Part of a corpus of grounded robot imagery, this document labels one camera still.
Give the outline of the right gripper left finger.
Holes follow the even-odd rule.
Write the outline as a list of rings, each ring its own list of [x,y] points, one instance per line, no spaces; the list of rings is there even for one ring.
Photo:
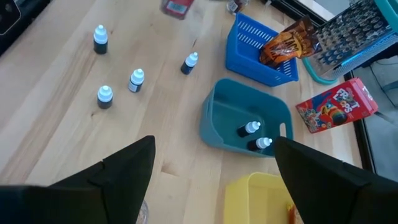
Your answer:
[[[155,161],[145,136],[49,186],[1,186],[1,223],[135,223]]]

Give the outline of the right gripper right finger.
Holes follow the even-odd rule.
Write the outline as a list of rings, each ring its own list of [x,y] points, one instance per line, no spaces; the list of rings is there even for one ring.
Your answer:
[[[397,182],[285,137],[273,150],[304,223],[397,224]]]

